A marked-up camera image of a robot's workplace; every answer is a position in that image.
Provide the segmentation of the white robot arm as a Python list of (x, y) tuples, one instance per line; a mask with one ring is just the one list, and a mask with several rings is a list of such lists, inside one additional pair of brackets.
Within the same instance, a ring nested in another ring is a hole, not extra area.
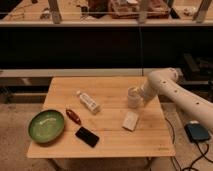
[(213, 103), (179, 86), (178, 78), (174, 68), (152, 71), (138, 93), (145, 103), (162, 93), (213, 133)]

